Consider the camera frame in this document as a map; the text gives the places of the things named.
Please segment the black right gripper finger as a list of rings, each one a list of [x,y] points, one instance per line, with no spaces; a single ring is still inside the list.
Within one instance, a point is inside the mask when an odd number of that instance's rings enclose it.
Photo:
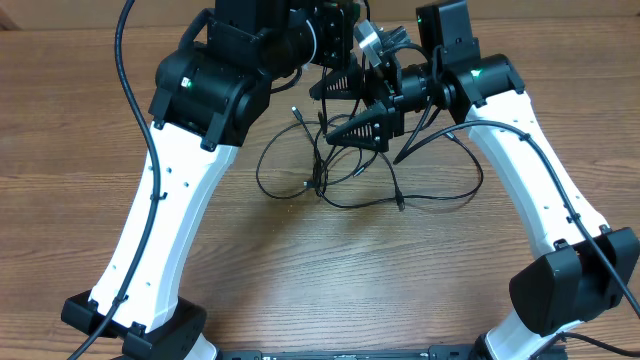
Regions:
[[[387,152],[390,140],[390,113],[380,102],[338,126],[326,135],[330,145]]]
[[[358,100],[364,95],[362,68],[346,70],[323,68],[320,80],[309,89],[314,100]]]

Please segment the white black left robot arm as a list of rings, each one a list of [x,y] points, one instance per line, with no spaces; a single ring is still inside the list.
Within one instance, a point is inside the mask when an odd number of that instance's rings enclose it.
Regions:
[[[64,323],[86,343],[116,338],[124,359],[215,359],[206,311],[180,282],[209,201],[271,97],[304,66],[344,69],[358,1],[219,1],[201,10],[155,74],[136,121],[144,169],[98,282],[68,298]]]

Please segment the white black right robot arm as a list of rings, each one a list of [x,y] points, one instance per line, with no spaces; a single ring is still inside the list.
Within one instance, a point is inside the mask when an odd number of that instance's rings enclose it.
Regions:
[[[465,131],[484,153],[525,228],[533,262],[509,283],[511,312],[471,345],[433,346],[434,359],[561,359],[560,342],[577,327],[632,301],[628,283],[639,259],[630,228],[612,229],[578,190],[546,139],[525,84],[502,54],[482,56],[463,1],[419,7],[420,39],[385,31],[366,3],[329,1],[316,13],[327,34],[325,71],[311,89],[320,101],[356,100],[340,126],[321,123],[335,147],[386,152],[406,136],[405,159],[432,141],[426,127],[441,111],[442,135]],[[404,118],[421,114],[407,132]]]

